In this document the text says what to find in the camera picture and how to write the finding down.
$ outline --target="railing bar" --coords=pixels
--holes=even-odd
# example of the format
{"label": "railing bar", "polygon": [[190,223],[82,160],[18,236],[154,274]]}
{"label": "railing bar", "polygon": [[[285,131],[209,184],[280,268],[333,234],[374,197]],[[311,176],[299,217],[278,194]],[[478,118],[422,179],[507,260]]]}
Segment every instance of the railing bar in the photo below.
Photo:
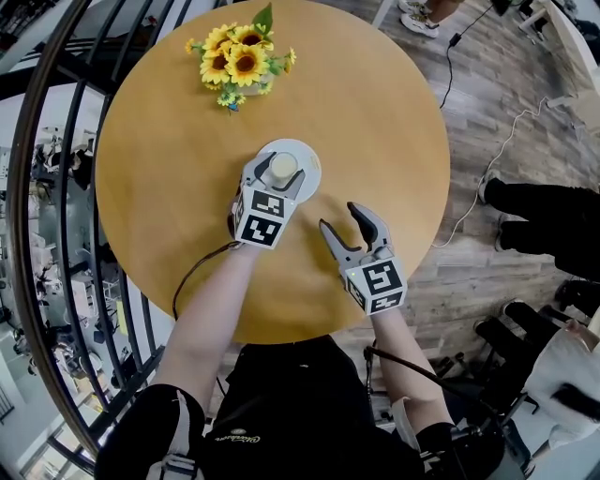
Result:
{"label": "railing bar", "polygon": [[[100,121],[98,123],[97,130],[97,138],[99,138],[99,134],[102,130],[102,125],[104,123],[104,117],[109,109],[109,106],[113,101],[112,96],[106,96],[104,98],[104,103],[102,105],[102,111],[100,113]],[[104,339],[106,341],[106,348],[109,352],[109,357],[111,358],[112,368],[114,370],[114,376],[116,377],[117,382],[119,383],[119,387],[121,390],[125,390],[126,380],[125,375],[123,374],[123,369],[121,366],[121,362],[119,361],[119,353],[116,350],[114,345],[114,336],[113,336],[113,323],[111,322],[108,312],[106,309],[106,299],[104,298],[104,284],[102,283],[102,268],[100,265],[100,258],[98,256],[98,247],[99,247],[99,215],[98,215],[98,202],[96,199],[96,154],[98,151],[98,146],[94,149],[94,155],[92,156],[92,179],[90,182],[90,195],[94,199],[94,207],[92,211],[92,217],[90,218],[90,254],[91,254],[91,269],[92,269],[92,278],[94,279],[94,285],[96,286],[96,303],[97,303],[97,311],[98,311],[98,320],[100,323],[100,328],[102,329],[102,333],[104,334]]]}
{"label": "railing bar", "polygon": [[76,467],[82,469],[88,475],[94,476],[94,464],[87,458],[71,452],[62,443],[56,440],[54,437],[50,437],[46,443],[56,450],[60,455],[70,461]]}
{"label": "railing bar", "polygon": [[112,6],[109,16],[104,21],[104,24],[102,24],[102,27],[100,28],[100,31],[98,32],[98,34],[96,36],[96,40],[94,40],[94,45],[92,45],[92,50],[90,50],[90,53],[87,55],[87,59],[85,60],[85,63],[87,65],[92,65],[92,62],[94,61],[94,57],[96,57],[98,47],[102,44],[102,42],[104,42],[104,39],[106,38],[106,36],[109,33],[109,30],[113,26],[114,19],[116,19],[116,16],[119,14],[119,11],[121,11],[121,7],[124,4],[125,4],[125,0],[118,0]]}
{"label": "railing bar", "polygon": [[150,315],[150,305],[148,304],[148,297],[143,293],[142,313],[143,324],[146,327],[146,336],[148,337],[148,347],[150,347],[150,354],[154,355],[157,352],[157,344],[154,340],[154,328],[152,327],[152,316]]}
{"label": "railing bar", "polygon": [[167,3],[165,4],[164,8],[160,12],[160,16],[158,17],[157,25],[154,27],[154,30],[152,31],[152,35],[150,36],[150,39],[148,40],[148,45],[146,45],[147,52],[152,47],[154,47],[155,43],[157,43],[158,34],[160,33],[160,30],[162,30],[162,27],[165,24],[167,17],[169,16],[169,11],[171,11],[173,2],[174,2],[174,0],[167,0]]}
{"label": "railing bar", "polygon": [[75,87],[75,93],[71,101],[71,106],[68,111],[67,123],[65,125],[65,136],[63,137],[62,151],[60,153],[60,166],[58,169],[59,178],[59,197],[56,206],[56,223],[58,230],[56,232],[56,240],[58,246],[58,266],[60,269],[61,279],[63,283],[63,295],[65,296],[65,305],[67,307],[67,315],[71,324],[71,331],[75,338],[75,344],[79,350],[80,360],[83,370],[92,384],[94,393],[97,396],[102,409],[108,410],[109,403],[104,396],[104,392],[98,382],[96,371],[90,361],[90,355],[87,351],[87,345],[83,339],[82,326],[79,323],[79,315],[75,307],[75,299],[73,298],[73,286],[71,285],[71,275],[68,262],[68,245],[67,245],[67,190],[68,190],[68,162],[73,141],[73,130],[77,121],[77,112],[82,103],[83,92],[85,91],[86,80],[79,80]]}
{"label": "railing bar", "polygon": [[127,326],[127,337],[131,345],[131,353],[136,370],[142,368],[142,357],[140,356],[140,346],[138,337],[133,326],[133,315],[131,314],[131,303],[129,302],[128,276],[123,268],[119,267],[119,284],[121,287],[121,301],[123,302],[123,313],[125,314],[125,325]]}
{"label": "railing bar", "polygon": [[95,458],[98,455],[98,444],[91,436],[77,405],[67,390],[53,353],[46,346],[46,333],[39,312],[31,265],[28,222],[31,158],[50,76],[56,67],[58,54],[90,3],[91,0],[74,0],[67,7],[65,14],[52,31],[44,54],[37,62],[27,86],[15,128],[8,168],[7,246],[15,305],[39,376],[73,434]]}
{"label": "railing bar", "polygon": [[123,48],[121,49],[121,52],[119,53],[119,56],[116,59],[116,64],[114,65],[114,69],[112,70],[111,78],[114,82],[116,82],[116,79],[119,75],[119,70],[121,69],[121,66],[123,65],[123,61],[125,60],[125,57],[128,54],[129,45],[131,44],[131,40],[133,40],[133,37],[135,36],[136,32],[138,31],[138,27],[140,26],[140,23],[142,23],[143,17],[146,14],[146,12],[148,11],[148,9],[150,8],[152,1],[153,0],[146,0],[143,3],[142,8],[138,12],[138,16],[133,21],[133,25],[131,25],[131,29],[129,30],[129,33],[127,34],[125,43],[123,44]]}
{"label": "railing bar", "polygon": [[186,3],[184,3],[184,5],[181,7],[179,17],[177,17],[177,22],[175,22],[175,27],[173,28],[173,30],[184,22],[184,19],[186,18],[186,13],[188,13],[189,4],[191,4],[191,0],[186,0]]}
{"label": "railing bar", "polygon": [[90,426],[91,434],[95,439],[99,439],[111,423],[117,418],[121,411],[125,408],[128,402],[133,405],[133,396],[146,381],[150,373],[152,373],[162,358],[162,353],[165,348],[163,345],[157,348],[157,353],[152,355],[142,366],[142,370],[135,373],[127,383],[127,389],[122,390],[112,399],[112,410],[110,412],[102,412]]}

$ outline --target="yellow flower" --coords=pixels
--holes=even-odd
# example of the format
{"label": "yellow flower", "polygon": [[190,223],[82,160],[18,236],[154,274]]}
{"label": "yellow flower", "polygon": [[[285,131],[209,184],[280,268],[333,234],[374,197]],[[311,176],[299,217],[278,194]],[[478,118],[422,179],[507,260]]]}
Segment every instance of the yellow flower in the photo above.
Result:
{"label": "yellow flower", "polygon": [[266,53],[259,45],[233,45],[226,66],[232,83],[244,86],[258,82],[269,69],[266,59]]}
{"label": "yellow flower", "polygon": [[202,63],[200,64],[200,73],[202,74],[202,81],[204,83],[220,83],[228,82],[229,74],[225,67],[227,66],[227,58],[225,53],[221,52],[217,56],[205,55]]}
{"label": "yellow flower", "polygon": [[261,86],[259,88],[259,94],[266,95],[270,93],[271,90],[273,90],[273,81],[269,83],[261,83]]}
{"label": "yellow flower", "polygon": [[298,58],[296,56],[296,52],[293,50],[292,47],[290,47],[290,52],[285,56],[287,56],[290,59],[290,62],[292,63],[292,65],[296,63],[296,58]]}
{"label": "yellow flower", "polygon": [[209,90],[220,90],[221,89],[221,85],[215,85],[212,82],[202,82],[202,85],[204,85],[206,88],[208,88]]}
{"label": "yellow flower", "polygon": [[235,102],[235,94],[228,94],[227,92],[223,92],[219,98],[217,98],[217,103],[222,105],[223,107],[227,107]]}
{"label": "yellow flower", "polygon": [[231,27],[222,24],[220,28],[213,28],[213,31],[208,34],[208,38],[204,41],[203,48],[207,52],[217,52],[221,43],[229,40],[229,30]]}
{"label": "yellow flower", "polygon": [[242,45],[261,45],[266,50],[273,50],[273,43],[264,40],[264,33],[254,28],[254,25],[240,26],[235,29],[235,33],[232,35],[232,41],[234,43],[240,43]]}

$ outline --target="white wall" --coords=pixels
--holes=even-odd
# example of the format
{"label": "white wall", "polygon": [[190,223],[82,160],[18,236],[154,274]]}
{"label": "white wall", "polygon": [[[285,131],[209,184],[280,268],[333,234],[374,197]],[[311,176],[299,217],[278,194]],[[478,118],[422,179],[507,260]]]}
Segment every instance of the white wall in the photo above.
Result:
{"label": "white wall", "polygon": [[574,0],[577,5],[577,18],[594,22],[600,26],[600,7],[594,0]]}
{"label": "white wall", "polygon": [[[537,448],[548,439],[554,423],[540,410],[532,415],[533,405],[524,403],[513,419],[521,438],[530,449]],[[585,440],[569,443],[537,462],[532,480],[585,480],[600,460],[600,432]]]}

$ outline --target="person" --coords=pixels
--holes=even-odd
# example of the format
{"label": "person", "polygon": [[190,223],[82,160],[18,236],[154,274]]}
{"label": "person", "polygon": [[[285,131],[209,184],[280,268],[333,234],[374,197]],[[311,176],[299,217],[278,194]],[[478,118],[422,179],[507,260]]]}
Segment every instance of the person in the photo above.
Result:
{"label": "person", "polygon": [[440,22],[455,11],[463,0],[427,0],[427,2],[407,2],[398,0],[402,10],[400,22],[412,32],[437,38],[440,34]]}
{"label": "person", "polygon": [[[382,359],[397,433],[377,428],[352,360],[330,337],[246,345],[203,437],[218,367],[262,251],[228,250],[195,292],[157,375],[99,452],[96,479],[158,480],[171,467],[191,472],[178,479],[423,478],[419,449],[437,451],[454,425],[442,389]],[[379,348],[433,371],[397,307],[371,320]]]}
{"label": "person", "polygon": [[588,188],[558,185],[505,184],[489,170],[478,195],[506,214],[500,217],[496,250],[515,249],[554,256],[557,268],[577,277],[600,280],[600,195]]}
{"label": "person", "polygon": [[566,280],[556,291],[554,299],[559,302],[560,311],[572,305],[591,318],[600,308],[600,285],[590,281]]}
{"label": "person", "polygon": [[520,339],[497,318],[475,324],[475,332],[505,360],[490,376],[481,399],[507,413],[524,390],[556,422],[532,455],[530,473],[535,461],[551,450],[598,429],[600,338],[575,320],[559,328],[520,300],[503,306],[502,313],[519,324],[527,337]]}

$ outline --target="table top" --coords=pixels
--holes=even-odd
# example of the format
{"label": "table top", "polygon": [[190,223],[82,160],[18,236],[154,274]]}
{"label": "table top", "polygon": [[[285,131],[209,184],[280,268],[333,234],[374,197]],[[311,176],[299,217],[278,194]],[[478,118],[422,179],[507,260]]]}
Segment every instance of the table top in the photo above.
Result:
{"label": "table top", "polygon": [[[249,97],[241,112],[219,107],[185,43],[223,23],[249,23],[265,5],[252,0],[212,10],[142,58],[106,116],[96,186],[118,261],[171,313],[189,268],[231,241],[226,217],[243,166],[275,139],[310,145],[322,164],[321,185],[299,205],[277,248],[259,259],[234,337],[281,343],[364,318],[341,288],[319,219],[362,245],[346,202],[373,210],[387,222],[408,277],[442,220],[450,158],[438,102],[406,53],[353,15],[304,0],[273,5],[275,52],[293,46],[292,73],[276,78],[270,95]],[[220,261],[190,277],[179,311]]]}

